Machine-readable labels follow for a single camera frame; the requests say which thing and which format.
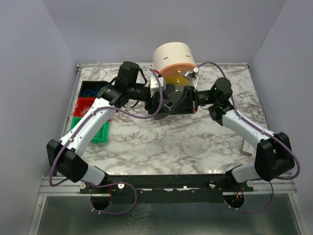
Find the cream cylindrical drawer cabinet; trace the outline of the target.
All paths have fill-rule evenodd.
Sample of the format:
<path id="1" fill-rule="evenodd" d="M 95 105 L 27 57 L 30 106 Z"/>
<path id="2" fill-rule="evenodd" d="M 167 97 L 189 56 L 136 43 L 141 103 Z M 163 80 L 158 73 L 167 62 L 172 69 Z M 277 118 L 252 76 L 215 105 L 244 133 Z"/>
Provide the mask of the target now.
<path id="1" fill-rule="evenodd" d="M 159 46 L 152 58 L 153 68 L 161 73 L 166 84 L 174 84 L 176 91 L 189 86 L 190 81 L 183 76 L 196 67 L 190 47 L 183 42 L 170 42 Z"/>

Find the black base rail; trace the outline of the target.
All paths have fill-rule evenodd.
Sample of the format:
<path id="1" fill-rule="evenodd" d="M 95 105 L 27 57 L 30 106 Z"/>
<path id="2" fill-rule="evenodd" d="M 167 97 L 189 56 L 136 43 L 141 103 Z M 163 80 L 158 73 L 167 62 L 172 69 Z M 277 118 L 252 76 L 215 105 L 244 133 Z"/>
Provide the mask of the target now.
<path id="1" fill-rule="evenodd" d="M 104 187 L 86 185 L 81 194 L 96 202 L 137 203 L 221 203 L 226 195 L 252 192 L 246 182 L 237 183 L 227 174 L 111 175 Z"/>

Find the green storage bin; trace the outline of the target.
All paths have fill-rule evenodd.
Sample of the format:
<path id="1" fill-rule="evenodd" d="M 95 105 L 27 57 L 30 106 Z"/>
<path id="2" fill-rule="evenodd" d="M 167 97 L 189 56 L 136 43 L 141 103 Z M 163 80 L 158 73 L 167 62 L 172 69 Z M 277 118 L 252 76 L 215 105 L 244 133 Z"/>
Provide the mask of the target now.
<path id="1" fill-rule="evenodd" d="M 70 125 L 70 129 L 72 130 L 78 122 L 82 119 L 82 117 L 73 117 Z M 92 138 L 90 142 L 92 143 L 106 143 L 108 140 L 108 135 L 109 135 L 109 128 L 110 128 L 110 122 L 107 121 L 100 129 L 99 131 L 95 134 L 95 136 Z"/>

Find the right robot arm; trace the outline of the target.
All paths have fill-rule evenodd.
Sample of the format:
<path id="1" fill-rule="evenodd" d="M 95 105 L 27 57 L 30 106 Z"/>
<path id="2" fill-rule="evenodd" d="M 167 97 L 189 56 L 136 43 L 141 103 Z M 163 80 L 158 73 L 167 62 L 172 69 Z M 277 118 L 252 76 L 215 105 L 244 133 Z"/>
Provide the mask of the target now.
<path id="1" fill-rule="evenodd" d="M 232 96 L 231 83 L 227 78 L 218 78 L 208 91 L 197 91 L 185 86 L 180 99 L 170 108 L 171 115 L 194 114 L 199 106 L 209 105 L 212 120 L 246 140 L 255 150 L 252 164 L 238 166 L 228 172 L 232 181 L 271 181 L 295 166 L 289 137 L 263 129 L 248 120 L 229 102 Z"/>

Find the black cable spool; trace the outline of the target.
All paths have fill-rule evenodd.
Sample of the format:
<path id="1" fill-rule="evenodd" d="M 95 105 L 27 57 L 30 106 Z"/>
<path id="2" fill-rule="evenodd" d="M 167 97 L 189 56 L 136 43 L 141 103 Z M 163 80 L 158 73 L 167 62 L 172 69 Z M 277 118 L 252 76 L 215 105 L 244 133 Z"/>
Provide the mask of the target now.
<path id="1" fill-rule="evenodd" d="M 166 89 L 163 91 L 162 107 L 158 114 L 154 116 L 155 120 L 161 120 L 170 115 L 170 111 L 182 95 L 183 87 L 183 85 L 176 86 L 173 83 L 166 84 Z"/>

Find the small white cardboard box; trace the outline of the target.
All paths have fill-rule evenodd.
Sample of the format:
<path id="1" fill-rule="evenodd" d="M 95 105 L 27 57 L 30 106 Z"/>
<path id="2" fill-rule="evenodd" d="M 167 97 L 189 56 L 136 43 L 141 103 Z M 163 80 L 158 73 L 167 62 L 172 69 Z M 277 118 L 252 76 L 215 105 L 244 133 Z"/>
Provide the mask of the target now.
<path id="1" fill-rule="evenodd" d="M 246 140 L 243 140 L 240 152 L 244 155 L 252 156 L 255 153 L 255 149 L 249 142 L 247 142 Z"/>

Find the clear plastic strip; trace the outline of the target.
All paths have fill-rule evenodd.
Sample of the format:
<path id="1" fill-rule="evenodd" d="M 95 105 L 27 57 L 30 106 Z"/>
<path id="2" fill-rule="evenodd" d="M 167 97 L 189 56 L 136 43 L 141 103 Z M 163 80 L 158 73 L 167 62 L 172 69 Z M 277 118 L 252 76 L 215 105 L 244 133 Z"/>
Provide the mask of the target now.
<path id="1" fill-rule="evenodd" d="M 89 74 L 89 79 L 95 79 L 99 77 L 99 73 L 102 70 L 102 63 L 101 62 L 97 62 L 93 69 L 91 70 L 90 74 Z"/>

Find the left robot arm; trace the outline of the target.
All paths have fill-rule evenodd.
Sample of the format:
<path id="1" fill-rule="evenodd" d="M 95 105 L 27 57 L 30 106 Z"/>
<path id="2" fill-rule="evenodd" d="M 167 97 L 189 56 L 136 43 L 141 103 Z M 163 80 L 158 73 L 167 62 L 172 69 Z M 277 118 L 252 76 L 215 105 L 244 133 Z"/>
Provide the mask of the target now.
<path id="1" fill-rule="evenodd" d="M 100 128 L 120 112 L 134 118 L 146 119 L 156 116 L 163 105 L 163 77 L 151 70 L 156 81 L 156 88 L 137 83 L 140 66 L 134 62 L 123 62 L 118 75 L 112 82 L 106 82 L 100 89 L 96 99 L 87 113 L 59 141 L 50 140 L 47 144 L 48 160 L 51 166 L 50 176 L 54 171 L 61 173 L 68 180 L 76 183 L 86 182 L 99 186 L 107 176 L 106 172 L 91 166 L 82 159 L 82 155 L 90 141 Z M 141 102 L 155 101 L 158 105 L 155 112 L 148 116 L 138 116 L 122 110 L 129 100 Z"/>

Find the white flat packet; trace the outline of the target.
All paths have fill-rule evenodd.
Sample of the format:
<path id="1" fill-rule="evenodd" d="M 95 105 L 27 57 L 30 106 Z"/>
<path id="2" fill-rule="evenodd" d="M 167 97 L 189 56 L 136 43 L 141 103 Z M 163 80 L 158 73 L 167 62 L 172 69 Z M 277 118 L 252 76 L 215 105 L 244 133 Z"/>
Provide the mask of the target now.
<path id="1" fill-rule="evenodd" d="M 149 72 L 150 69 L 153 69 L 152 64 L 139 64 L 140 68 L 143 70 L 144 73 Z"/>

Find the red storage bin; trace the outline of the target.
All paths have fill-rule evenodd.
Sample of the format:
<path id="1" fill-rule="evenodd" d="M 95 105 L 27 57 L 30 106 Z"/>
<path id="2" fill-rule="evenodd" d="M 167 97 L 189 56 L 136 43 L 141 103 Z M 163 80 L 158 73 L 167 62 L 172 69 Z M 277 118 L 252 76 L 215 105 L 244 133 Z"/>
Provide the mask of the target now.
<path id="1" fill-rule="evenodd" d="M 73 116 L 83 117 L 91 108 L 94 101 L 95 97 L 79 97 L 75 105 Z"/>

